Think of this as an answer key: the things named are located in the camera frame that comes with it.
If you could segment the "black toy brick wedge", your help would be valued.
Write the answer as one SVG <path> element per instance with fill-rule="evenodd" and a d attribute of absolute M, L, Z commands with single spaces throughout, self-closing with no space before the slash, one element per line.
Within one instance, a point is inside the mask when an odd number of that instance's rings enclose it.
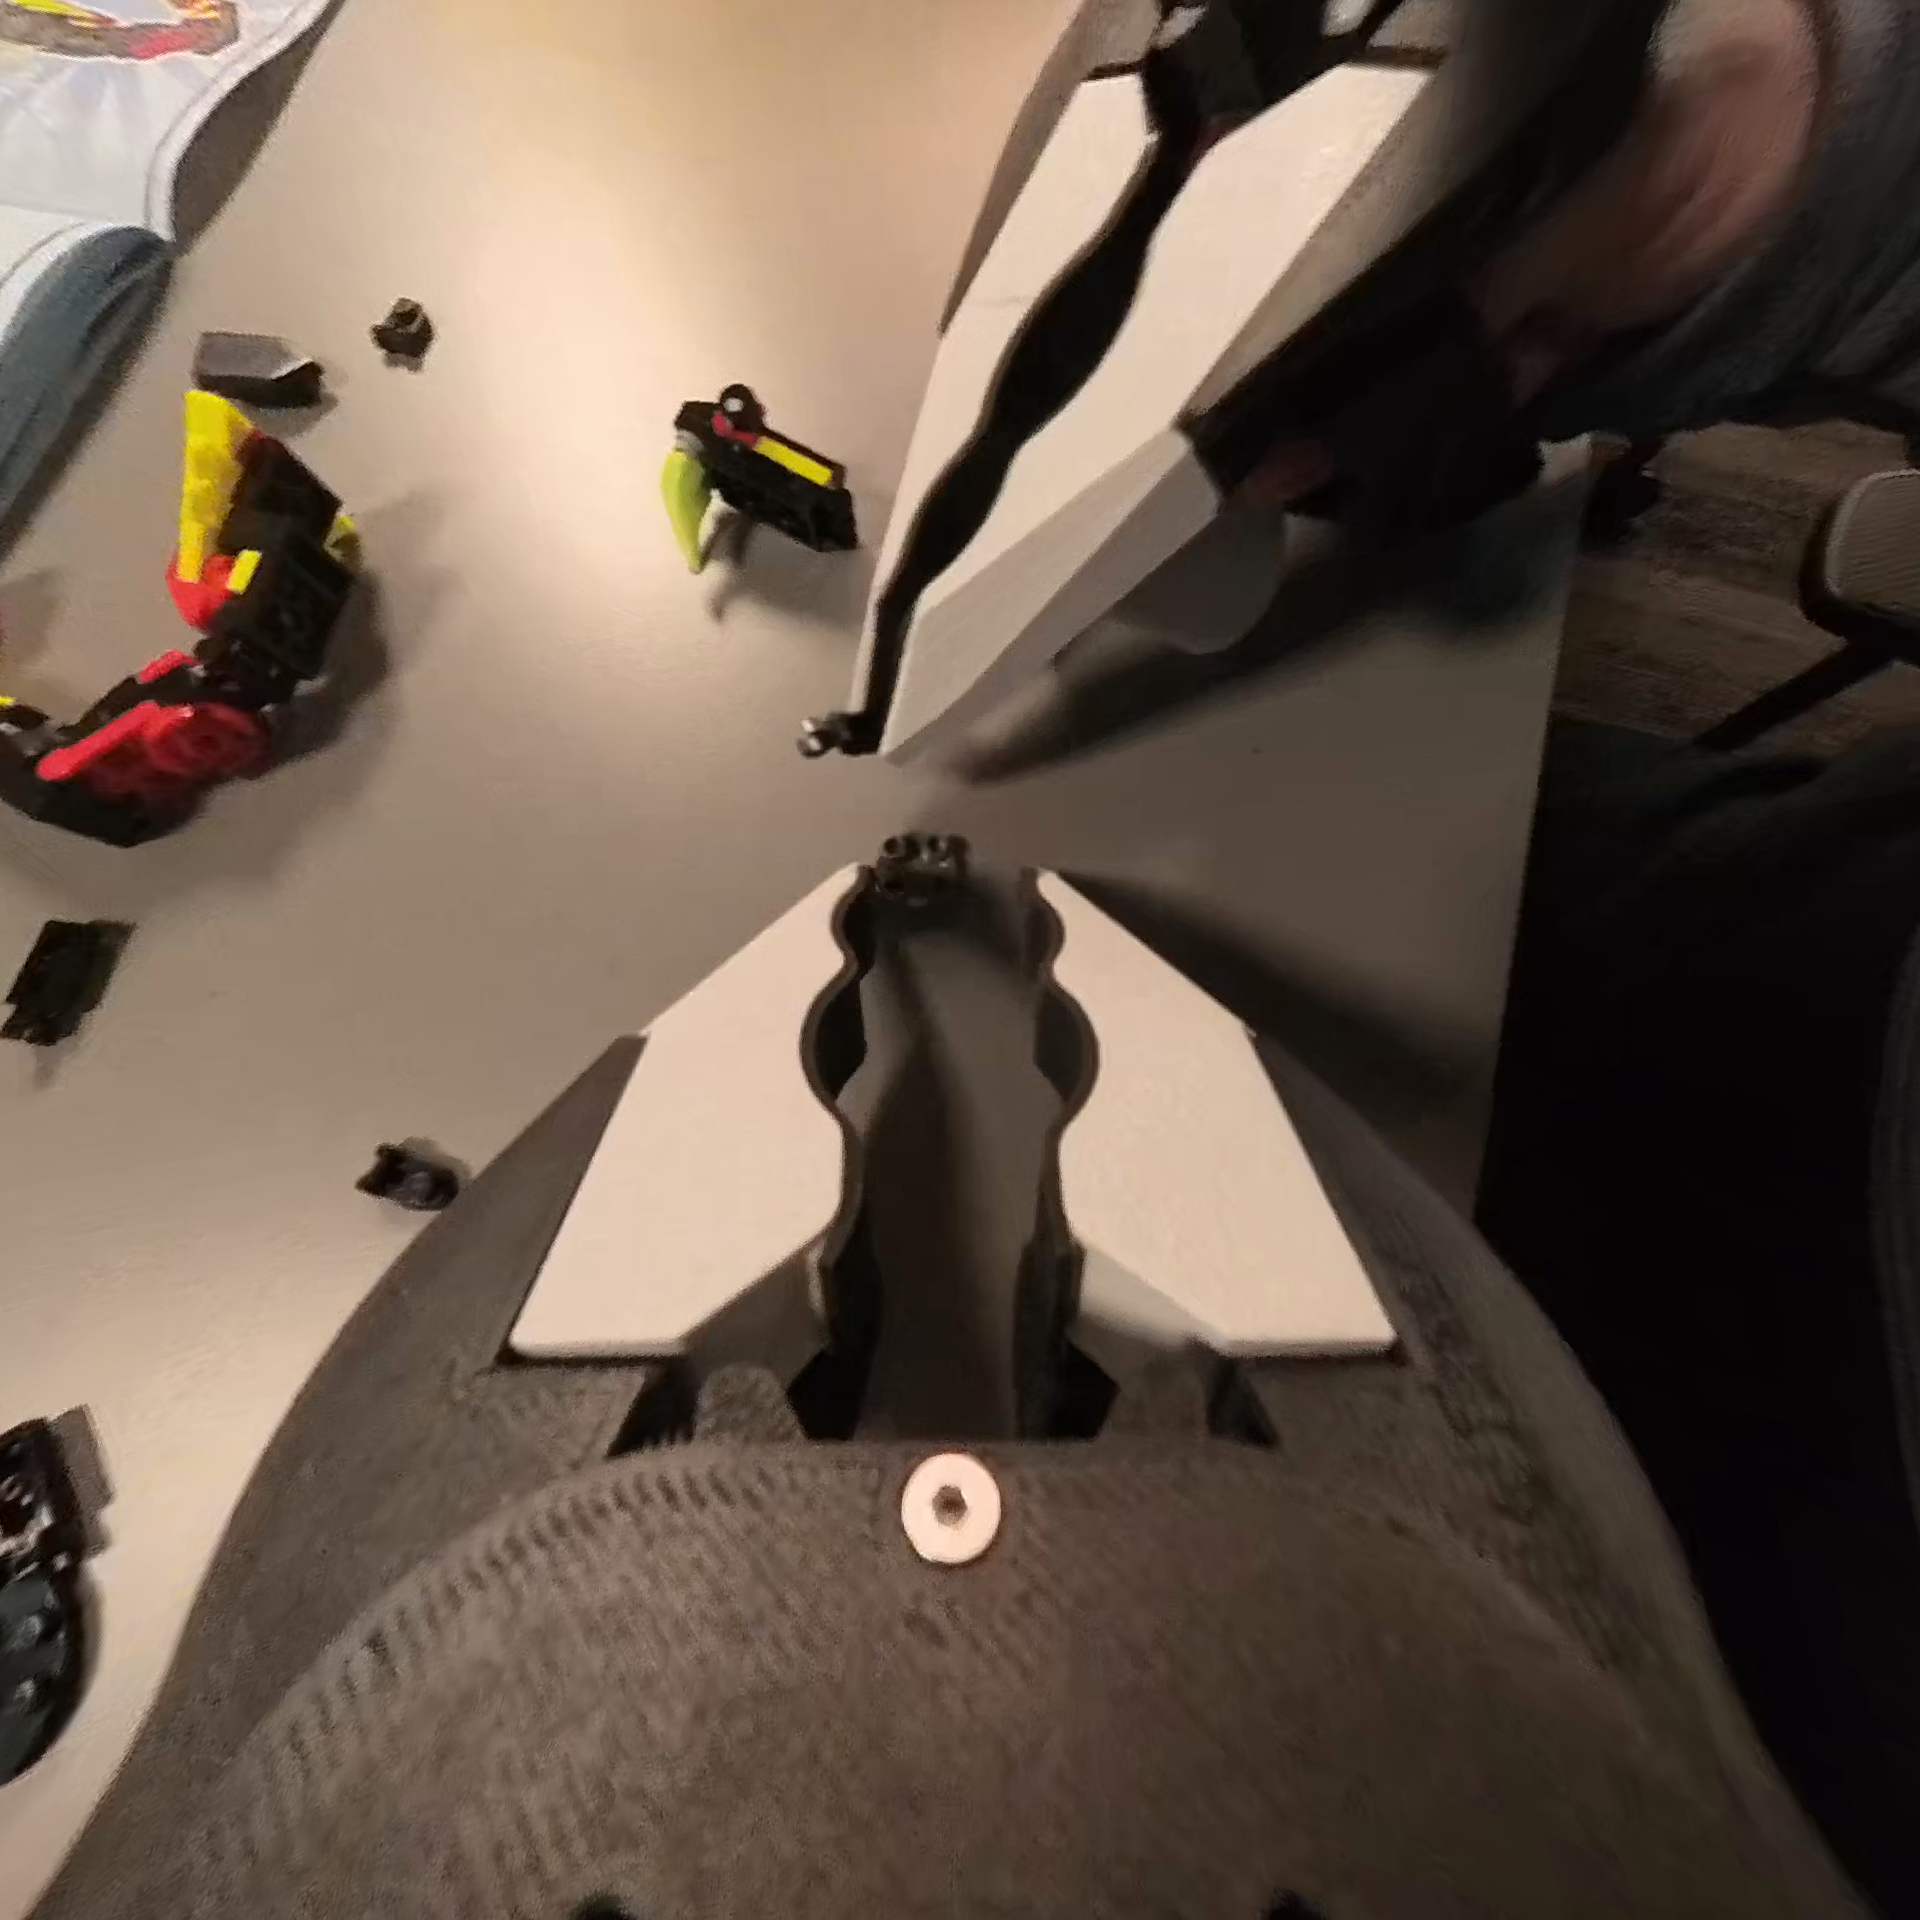
<path fill-rule="evenodd" d="M 324 367 L 286 338 L 206 330 L 197 338 L 191 386 L 239 406 L 269 410 L 316 408 L 326 397 Z"/>

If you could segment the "person's right forearm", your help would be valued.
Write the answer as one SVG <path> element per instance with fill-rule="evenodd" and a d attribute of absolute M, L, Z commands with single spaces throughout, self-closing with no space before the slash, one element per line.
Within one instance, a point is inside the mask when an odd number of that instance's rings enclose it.
<path fill-rule="evenodd" d="M 1822 6 L 1820 129 L 1784 229 L 1671 323 L 1524 402 L 1536 438 L 1862 422 L 1915 440 L 1918 9 Z"/>

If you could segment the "black mesh chair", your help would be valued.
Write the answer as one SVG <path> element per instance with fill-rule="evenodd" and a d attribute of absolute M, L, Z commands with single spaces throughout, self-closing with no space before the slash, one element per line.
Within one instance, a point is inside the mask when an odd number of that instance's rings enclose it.
<path fill-rule="evenodd" d="M 1873 471 L 1836 497 L 1804 550 L 1797 605 L 1836 642 L 1833 651 L 1706 728 L 1695 744 L 1747 750 L 1888 665 L 1918 665 L 1918 468 Z"/>

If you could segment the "grey black toy brick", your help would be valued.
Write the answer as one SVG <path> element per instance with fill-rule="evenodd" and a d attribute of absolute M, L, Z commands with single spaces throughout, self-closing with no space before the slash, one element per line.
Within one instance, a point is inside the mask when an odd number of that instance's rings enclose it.
<path fill-rule="evenodd" d="M 110 921 L 49 921 L 6 992 L 2 1041 L 55 1047 L 74 1039 L 103 999 L 135 928 Z"/>

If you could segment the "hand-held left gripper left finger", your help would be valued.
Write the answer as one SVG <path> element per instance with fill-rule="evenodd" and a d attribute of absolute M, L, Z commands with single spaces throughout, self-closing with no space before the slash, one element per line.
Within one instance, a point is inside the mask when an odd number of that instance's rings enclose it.
<path fill-rule="evenodd" d="M 680 994 L 638 1063 L 508 1337 L 529 1363 L 769 1373 L 851 1432 L 878 1349 L 863 1149 L 878 869 L 844 865 Z"/>

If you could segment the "person's right hand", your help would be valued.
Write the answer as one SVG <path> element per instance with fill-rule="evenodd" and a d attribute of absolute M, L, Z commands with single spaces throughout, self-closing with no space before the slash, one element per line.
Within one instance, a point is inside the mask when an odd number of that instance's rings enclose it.
<path fill-rule="evenodd" d="M 1763 252 L 1810 167 L 1825 64 L 1822 6 L 1668 6 L 1619 139 L 1476 282 L 1518 402 Z"/>

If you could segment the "black toy brick green claws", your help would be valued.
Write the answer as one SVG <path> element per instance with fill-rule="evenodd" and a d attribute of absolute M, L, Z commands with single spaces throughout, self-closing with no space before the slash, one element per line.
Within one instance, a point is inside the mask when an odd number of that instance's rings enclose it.
<path fill-rule="evenodd" d="M 742 383 L 686 402 L 660 463 L 660 507 L 692 574 L 706 565 L 713 504 L 815 553 L 859 547 L 847 468 L 782 436 Z"/>

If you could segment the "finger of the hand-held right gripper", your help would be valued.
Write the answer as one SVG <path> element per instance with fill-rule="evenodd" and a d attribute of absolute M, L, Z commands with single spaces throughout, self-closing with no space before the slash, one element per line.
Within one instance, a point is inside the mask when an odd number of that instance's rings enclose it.
<path fill-rule="evenodd" d="M 847 724 L 906 724 L 931 591 L 979 550 L 1020 451 L 1110 349 L 1165 206 L 1142 72 L 1033 99 L 952 285 L 886 521 Z"/>
<path fill-rule="evenodd" d="M 1220 490 L 1182 426 L 1391 245 L 1387 164 L 1426 91 L 1426 67 L 1337 67 L 1198 162 L 1110 349 L 931 591 L 936 657 L 878 756 L 945 753 L 1210 528 Z"/>

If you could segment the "red yellow toy brick arm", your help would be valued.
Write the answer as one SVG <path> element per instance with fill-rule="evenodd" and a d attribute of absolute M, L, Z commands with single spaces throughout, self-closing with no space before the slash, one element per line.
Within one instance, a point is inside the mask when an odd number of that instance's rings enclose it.
<path fill-rule="evenodd" d="M 266 772 L 359 587 L 359 527 L 290 445 L 234 400 L 183 400 L 165 589 L 191 636 L 57 720 L 6 700 L 2 803 L 98 845 L 144 845 Z"/>

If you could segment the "open instruction booklet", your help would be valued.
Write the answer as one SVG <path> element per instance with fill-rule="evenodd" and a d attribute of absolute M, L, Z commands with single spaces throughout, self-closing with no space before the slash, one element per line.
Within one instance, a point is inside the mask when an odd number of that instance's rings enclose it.
<path fill-rule="evenodd" d="M 13 534 L 147 326 L 206 122 L 324 2 L 2 6 L 2 516 Z"/>

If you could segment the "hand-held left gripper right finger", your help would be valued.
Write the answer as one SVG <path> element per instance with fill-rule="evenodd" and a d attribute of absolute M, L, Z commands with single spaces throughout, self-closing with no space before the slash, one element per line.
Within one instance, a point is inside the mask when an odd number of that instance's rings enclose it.
<path fill-rule="evenodd" d="M 1020 1428 L 1095 1432 L 1160 1360 L 1378 1360 L 1398 1331 L 1234 1012 L 1065 878 L 1021 878 L 1056 1095 L 1020 1268 Z"/>

